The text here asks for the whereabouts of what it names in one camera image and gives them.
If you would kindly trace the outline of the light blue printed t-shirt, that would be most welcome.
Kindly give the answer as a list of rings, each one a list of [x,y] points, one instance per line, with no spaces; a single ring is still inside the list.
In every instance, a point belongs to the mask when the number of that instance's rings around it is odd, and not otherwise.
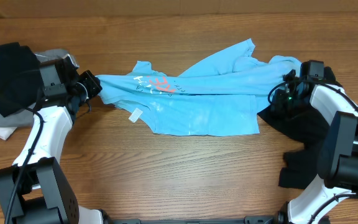
[[[127,75],[98,75],[104,104],[131,113],[155,134],[236,136],[259,133],[257,114],[283,76],[300,71],[294,57],[252,57],[250,39],[204,58],[177,77],[138,61]]]

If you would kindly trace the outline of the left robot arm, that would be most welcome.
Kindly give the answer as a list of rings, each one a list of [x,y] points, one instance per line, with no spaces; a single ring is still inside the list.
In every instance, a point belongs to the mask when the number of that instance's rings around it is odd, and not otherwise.
[[[12,166],[0,169],[0,206],[5,223],[109,223],[103,210],[80,206],[60,158],[79,108],[102,90],[90,71],[77,72],[75,59],[40,64],[40,96],[27,142]]]

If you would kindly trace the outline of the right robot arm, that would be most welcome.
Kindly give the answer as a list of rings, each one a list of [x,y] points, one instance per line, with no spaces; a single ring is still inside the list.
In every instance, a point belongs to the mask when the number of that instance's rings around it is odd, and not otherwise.
[[[358,199],[358,105],[344,92],[323,62],[309,60],[291,70],[268,94],[274,118],[290,119],[315,109],[329,125],[319,150],[317,174],[287,202],[274,223],[319,223],[347,198]]]

